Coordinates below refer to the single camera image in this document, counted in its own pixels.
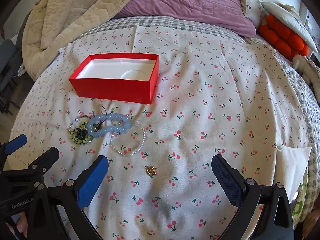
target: white cloth corner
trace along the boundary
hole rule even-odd
[[[291,148],[277,146],[274,183],[281,182],[287,192],[289,202],[296,193],[307,168],[311,147]]]

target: human hand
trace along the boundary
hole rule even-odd
[[[20,233],[23,233],[25,237],[27,237],[28,221],[27,221],[26,215],[24,214],[24,212],[19,213],[19,215],[20,215],[20,218],[17,221],[17,230]],[[10,231],[14,234],[14,230],[12,226],[10,226],[9,224],[7,224],[7,226],[9,227]]]

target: gray checkered bedspread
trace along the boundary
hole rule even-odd
[[[222,27],[217,27],[214,25],[198,22],[177,20],[167,16],[143,16],[110,20],[96,28],[87,31],[86,33],[78,37],[78,39],[101,31],[130,28],[136,25],[165,26],[173,29],[181,29],[187,31],[196,31],[200,33],[212,34],[215,36],[219,36],[233,41],[238,41],[241,43],[268,44],[259,35],[255,36],[254,38],[245,38],[244,41],[239,35],[235,34],[231,30]],[[292,68],[291,63],[287,59],[285,59],[281,54],[279,54],[279,52],[277,53],[276,58],[281,63],[283,69],[287,73],[289,80],[293,85],[295,92],[298,96],[298,99],[300,101],[301,107],[305,115],[305,120],[308,127],[309,141],[312,146],[312,151],[309,158],[308,186],[306,192],[306,199],[303,206],[302,215],[300,217],[301,220],[304,220],[306,215],[308,215],[311,212],[320,191],[320,108],[312,91],[304,82],[304,80],[299,76],[299,74]]]

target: open red box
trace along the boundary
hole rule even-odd
[[[70,76],[79,97],[151,104],[158,79],[159,55],[89,55]]]

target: pillow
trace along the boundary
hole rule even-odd
[[[315,52],[318,52],[316,45],[302,23],[296,19],[290,12],[273,2],[262,2],[262,6],[269,13],[273,14],[280,22],[299,35],[305,43]]]
[[[256,34],[240,0],[131,0],[115,18],[150,15],[213,24],[245,37]]]
[[[252,21],[256,29],[259,28],[264,16],[264,9],[259,0],[241,0],[244,16]]]

